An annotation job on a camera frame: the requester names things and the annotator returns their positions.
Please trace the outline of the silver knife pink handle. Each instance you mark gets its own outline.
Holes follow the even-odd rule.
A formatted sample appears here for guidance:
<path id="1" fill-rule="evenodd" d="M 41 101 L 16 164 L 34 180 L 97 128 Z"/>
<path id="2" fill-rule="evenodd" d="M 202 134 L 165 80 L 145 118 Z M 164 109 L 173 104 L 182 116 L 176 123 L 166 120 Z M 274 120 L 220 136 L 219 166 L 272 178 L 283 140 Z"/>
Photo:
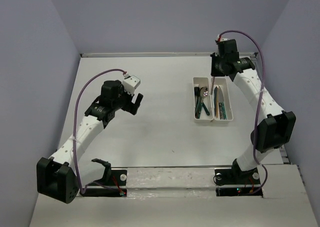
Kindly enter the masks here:
<path id="1" fill-rule="evenodd" d="M 215 77 L 212 76 L 210 79 L 210 95 L 211 96 L 213 95 L 213 92 L 214 92 L 214 83 L 215 83 Z"/>

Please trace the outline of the silver spoon teal handle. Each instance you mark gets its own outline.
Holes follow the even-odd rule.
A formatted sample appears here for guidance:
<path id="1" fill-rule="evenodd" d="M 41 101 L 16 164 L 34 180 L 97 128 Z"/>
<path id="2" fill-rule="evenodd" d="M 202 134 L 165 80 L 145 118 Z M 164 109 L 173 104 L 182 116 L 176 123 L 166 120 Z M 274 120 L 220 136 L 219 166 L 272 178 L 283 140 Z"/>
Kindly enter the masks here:
<path id="1" fill-rule="evenodd" d="M 201 111 L 203 109 L 203 106 L 202 106 L 202 103 L 204 102 L 204 99 L 208 96 L 209 94 L 209 90 L 207 87 L 202 87 L 200 89 L 200 92 L 199 92 L 199 101 L 198 101 L 198 110 L 197 110 L 197 119 L 200 118 L 201 116 Z"/>

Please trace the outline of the black spoon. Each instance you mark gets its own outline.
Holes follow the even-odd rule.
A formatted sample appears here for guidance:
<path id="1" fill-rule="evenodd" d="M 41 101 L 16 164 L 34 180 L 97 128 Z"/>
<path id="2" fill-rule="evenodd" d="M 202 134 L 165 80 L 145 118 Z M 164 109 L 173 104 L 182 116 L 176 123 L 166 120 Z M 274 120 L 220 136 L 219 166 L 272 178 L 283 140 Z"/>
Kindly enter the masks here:
<path id="1" fill-rule="evenodd" d="M 194 87 L 194 96 L 195 96 L 195 110 L 194 110 L 194 116 L 195 118 L 198 116 L 198 102 L 199 102 L 199 94 L 200 94 L 200 88 L 198 86 Z"/>

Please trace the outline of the teal plastic spoon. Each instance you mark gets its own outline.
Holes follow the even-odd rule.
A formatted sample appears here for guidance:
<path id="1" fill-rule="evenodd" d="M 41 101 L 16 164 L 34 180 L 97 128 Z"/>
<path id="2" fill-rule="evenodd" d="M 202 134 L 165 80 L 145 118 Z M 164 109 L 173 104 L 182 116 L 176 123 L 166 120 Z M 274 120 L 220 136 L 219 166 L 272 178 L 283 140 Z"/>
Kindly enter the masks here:
<path id="1" fill-rule="evenodd" d="M 211 115 L 211 112 L 209 111 L 209 109 L 207 108 L 207 106 L 204 102 L 202 102 L 202 108 L 204 109 L 207 116 Z"/>

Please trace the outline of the silver knife dark handle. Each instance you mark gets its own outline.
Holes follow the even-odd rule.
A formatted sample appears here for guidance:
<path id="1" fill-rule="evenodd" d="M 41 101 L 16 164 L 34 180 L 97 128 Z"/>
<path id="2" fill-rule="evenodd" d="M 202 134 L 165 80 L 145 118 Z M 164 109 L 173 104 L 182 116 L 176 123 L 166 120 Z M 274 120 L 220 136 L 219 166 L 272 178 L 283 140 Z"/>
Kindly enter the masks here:
<path id="1" fill-rule="evenodd" d="M 226 112 L 225 103 L 222 102 L 222 103 L 221 103 L 221 106 L 222 106 L 223 119 L 224 119 L 224 120 L 227 120 L 227 119 L 228 119 L 228 116 L 227 116 L 227 112 Z"/>

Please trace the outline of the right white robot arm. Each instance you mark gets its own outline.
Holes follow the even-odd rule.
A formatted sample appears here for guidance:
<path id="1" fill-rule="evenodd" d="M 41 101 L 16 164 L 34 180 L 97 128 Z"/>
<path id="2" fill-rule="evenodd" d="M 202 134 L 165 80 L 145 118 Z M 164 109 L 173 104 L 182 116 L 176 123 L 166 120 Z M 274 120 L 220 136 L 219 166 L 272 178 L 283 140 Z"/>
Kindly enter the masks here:
<path id="1" fill-rule="evenodd" d="M 231 179 L 235 183 L 242 183 L 248 178 L 248 171 L 256 168 L 274 149 L 290 141 L 296 115 L 276 103 L 263 86 L 251 59 L 240 57 L 235 39 L 217 41 L 216 44 L 217 52 L 211 54 L 211 76 L 229 77 L 256 114 L 254 129 L 250 134 L 251 143 L 235 159 L 234 168 L 230 170 Z"/>

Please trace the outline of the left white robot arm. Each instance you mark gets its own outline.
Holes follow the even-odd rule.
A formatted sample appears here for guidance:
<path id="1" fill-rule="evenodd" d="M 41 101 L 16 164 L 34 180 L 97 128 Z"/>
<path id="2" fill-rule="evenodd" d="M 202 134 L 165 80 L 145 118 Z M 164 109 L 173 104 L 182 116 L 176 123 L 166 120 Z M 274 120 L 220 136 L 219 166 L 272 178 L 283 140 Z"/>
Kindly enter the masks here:
<path id="1" fill-rule="evenodd" d="M 72 135 L 49 158 L 42 157 L 36 164 L 38 193 L 71 203 L 78 193 L 83 194 L 90 184 L 104 185 L 114 182 L 112 167 L 108 161 L 94 158 L 92 166 L 80 168 L 78 161 L 92 141 L 107 127 L 118 110 L 136 115 L 143 99 L 134 92 L 141 81 L 134 75 L 120 80 L 107 80 L 98 95 L 84 113 L 80 124 L 73 124 Z"/>

